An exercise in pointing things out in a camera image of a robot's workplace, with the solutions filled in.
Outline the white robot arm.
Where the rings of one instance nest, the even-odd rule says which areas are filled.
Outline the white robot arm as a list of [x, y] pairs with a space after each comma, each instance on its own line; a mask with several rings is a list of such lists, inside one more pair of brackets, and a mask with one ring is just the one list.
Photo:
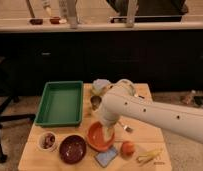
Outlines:
[[130, 80], [115, 83], [102, 97], [98, 108], [100, 123], [110, 127], [124, 116], [203, 144], [203, 109], [154, 102], [135, 94], [135, 85]]

